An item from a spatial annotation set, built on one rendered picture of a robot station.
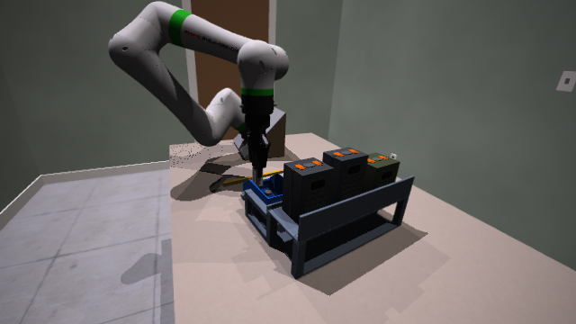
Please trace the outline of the olive green tool case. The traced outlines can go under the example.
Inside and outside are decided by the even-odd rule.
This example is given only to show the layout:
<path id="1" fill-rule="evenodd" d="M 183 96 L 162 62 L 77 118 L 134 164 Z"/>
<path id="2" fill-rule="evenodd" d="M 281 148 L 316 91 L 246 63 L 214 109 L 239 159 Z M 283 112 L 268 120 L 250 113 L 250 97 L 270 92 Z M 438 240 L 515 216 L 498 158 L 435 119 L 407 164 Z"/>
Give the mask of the olive green tool case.
<path id="1" fill-rule="evenodd" d="M 379 153 L 368 154 L 362 194 L 396 181 L 400 161 Z"/>

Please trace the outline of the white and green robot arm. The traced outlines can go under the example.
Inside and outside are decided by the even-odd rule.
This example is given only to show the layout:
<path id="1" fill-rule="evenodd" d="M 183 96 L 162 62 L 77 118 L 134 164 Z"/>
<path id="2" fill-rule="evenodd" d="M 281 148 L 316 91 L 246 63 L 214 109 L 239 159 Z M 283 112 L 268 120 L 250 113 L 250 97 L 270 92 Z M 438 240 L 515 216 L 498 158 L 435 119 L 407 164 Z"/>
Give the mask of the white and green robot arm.
<path id="1" fill-rule="evenodd" d="M 168 43 L 238 65 L 241 98 L 231 89 L 218 92 L 204 110 L 179 84 L 159 57 Z M 231 126 L 248 141 L 245 114 L 274 112 L 274 83 L 289 68 L 286 52 L 261 40 L 222 29 L 183 9 L 153 2 L 108 45 L 114 64 L 148 89 L 205 146 L 217 145 Z"/>

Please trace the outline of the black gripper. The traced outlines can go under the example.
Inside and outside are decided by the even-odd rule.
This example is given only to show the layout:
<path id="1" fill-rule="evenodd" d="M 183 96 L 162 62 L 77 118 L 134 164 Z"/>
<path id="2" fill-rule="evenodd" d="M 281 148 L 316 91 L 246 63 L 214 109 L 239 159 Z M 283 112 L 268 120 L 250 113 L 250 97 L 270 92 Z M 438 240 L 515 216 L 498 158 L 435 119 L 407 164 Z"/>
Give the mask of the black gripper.
<path id="1" fill-rule="evenodd" d="M 270 127 L 270 115 L 265 117 L 245 115 L 245 126 L 249 128 L 246 136 L 249 161 L 250 163 L 252 162 L 252 182 L 255 182 L 257 187 L 263 186 L 263 168 L 266 167 L 268 151 L 271 145 L 271 142 L 266 140 L 266 129 Z"/>

